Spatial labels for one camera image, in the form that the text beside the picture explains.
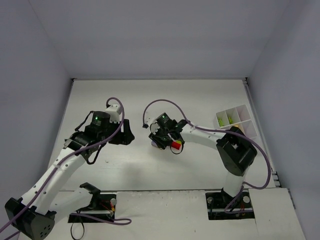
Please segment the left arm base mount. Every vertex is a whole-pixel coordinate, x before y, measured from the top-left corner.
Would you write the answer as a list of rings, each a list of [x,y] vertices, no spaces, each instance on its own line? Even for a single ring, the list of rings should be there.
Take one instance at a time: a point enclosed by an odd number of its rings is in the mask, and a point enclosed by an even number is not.
[[[116,207],[113,204],[113,201],[117,200],[115,193],[102,193],[101,190],[88,182],[81,184],[79,187],[87,190],[92,195],[92,200],[88,206],[77,209],[75,213],[72,213],[68,218],[68,223],[71,223],[70,236],[73,240],[81,240],[84,237],[84,223],[99,222],[98,220],[94,220],[87,216],[78,216],[78,214],[88,215],[108,222],[115,221]],[[75,223],[80,224],[82,227],[82,236],[80,237],[75,237],[73,234],[73,226]]]

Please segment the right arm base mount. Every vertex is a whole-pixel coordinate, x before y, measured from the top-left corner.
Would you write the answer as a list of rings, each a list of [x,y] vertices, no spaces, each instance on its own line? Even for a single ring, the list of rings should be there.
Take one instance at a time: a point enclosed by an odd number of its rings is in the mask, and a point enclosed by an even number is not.
[[[207,216],[210,221],[255,219],[255,213],[248,190],[225,211],[233,198],[225,197],[221,192],[205,194]]]

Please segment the light green lego brick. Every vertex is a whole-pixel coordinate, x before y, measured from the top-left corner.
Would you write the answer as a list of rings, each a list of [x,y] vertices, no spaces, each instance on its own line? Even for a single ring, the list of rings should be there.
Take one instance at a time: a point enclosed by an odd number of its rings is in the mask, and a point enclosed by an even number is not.
[[[221,119],[221,118],[217,118],[217,121],[218,121],[218,125],[220,126],[220,127],[223,127],[224,126],[224,122],[223,122],[223,120]]]

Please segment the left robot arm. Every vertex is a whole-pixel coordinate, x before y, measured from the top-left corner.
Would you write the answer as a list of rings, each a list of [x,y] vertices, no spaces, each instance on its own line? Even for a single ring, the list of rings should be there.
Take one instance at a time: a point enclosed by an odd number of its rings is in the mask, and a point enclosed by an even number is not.
[[[85,182],[70,198],[61,203],[54,199],[63,185],[92,154],[98,155],[108,143],[129,145],[134,139],[123,108],[109,106],[104,111],[90,111],[90,124],[81,131],[77,126],[65,140],[63,148],[42,177],[20,198],[10,198],[5,204],[9,224],[32,240],[44,240],[55,223],[82,209],[94,209],[102,201],[101,191]]]

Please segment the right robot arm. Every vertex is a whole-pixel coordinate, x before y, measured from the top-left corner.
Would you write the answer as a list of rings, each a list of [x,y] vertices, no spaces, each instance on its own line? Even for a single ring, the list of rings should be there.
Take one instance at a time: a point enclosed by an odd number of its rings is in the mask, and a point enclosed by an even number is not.
[[[239,135],[244,133],[238,127],[231,127],[231,133],[223,130],[208,132],[190,126],[186,120],[177,122],[166,113],[153,118],[146,124],[150,130],[149,138],[160,149],[174,149],[180,154],[186,143],[194,143],[218,151],[220,159],[227,170],[225,184],[221,193],[227,198],[234,198],[239,193],[248,168],[257,156],[253,144]]]

